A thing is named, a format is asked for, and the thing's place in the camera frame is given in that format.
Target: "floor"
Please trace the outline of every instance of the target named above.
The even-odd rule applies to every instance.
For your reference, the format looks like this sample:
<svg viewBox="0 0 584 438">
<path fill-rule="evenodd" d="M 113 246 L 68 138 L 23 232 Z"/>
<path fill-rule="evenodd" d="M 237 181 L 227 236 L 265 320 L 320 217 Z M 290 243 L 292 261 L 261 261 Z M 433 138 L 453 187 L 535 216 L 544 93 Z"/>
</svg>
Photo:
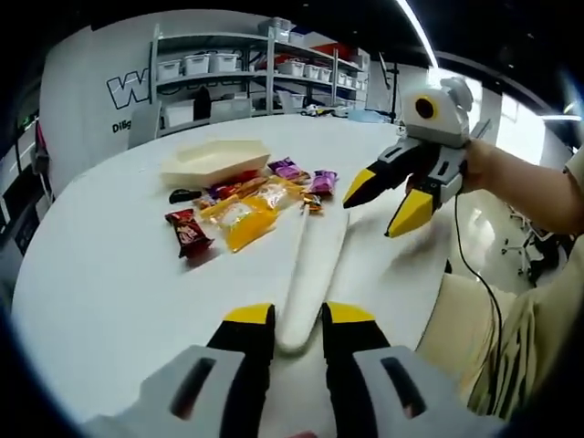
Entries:
<svg viewBox="0 0 584 438">
<path fill-rule="evenodd" d="M 488 284 L 517 294 L 532 287 L 517 273 L 521 267 L 519 253 L 501 254 L 506 239 L 510 245 L 521 245 L 525 239 L 521 221 L 510 217 L 506 205 L 489 192 L 464 194 L 458 201 L 458 221 L 464 258 Z M 452 248 L 453 273 L 475 278 L 460 256 L 455 228 Z"/>
</svg>

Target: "white oval table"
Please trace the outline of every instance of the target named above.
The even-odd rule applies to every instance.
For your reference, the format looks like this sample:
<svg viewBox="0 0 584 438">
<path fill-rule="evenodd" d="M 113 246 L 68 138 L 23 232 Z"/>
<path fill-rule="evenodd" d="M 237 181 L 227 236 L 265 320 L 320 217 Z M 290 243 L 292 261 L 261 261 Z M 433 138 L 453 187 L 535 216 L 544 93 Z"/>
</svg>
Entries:
<svg viewBox="0 0 584 438">
<path fill-rule="evenodd" d="M 177 148 L 216 139 L 259 139 L 272 159 L 290 155 L 309 171 L 336 170 L 340 203 L 396 132 L 302 116 L 235 120 L 144 144 L 72 182 L 28 247 L 12 315 L 34 369 L 74 422 L 130 406 L 146 377 L 188 346 L 205 345 L 231 309 L 285 302 L 293 215 L 238 254 L 198 267 L 177 257 L 163 217 L 181 206 L 168 204 L 159 167 Z M 328 299 L 363 306 L 390 343 L 415 349 L 449 254 L 452 206 L 391 240 L 383 233 L 402 197 L 398 188 L 351 211 Z M 317 325 L 304 355 L 275 356 L 260 436 L 336 436 L 321 346 Z"/>
</svg>

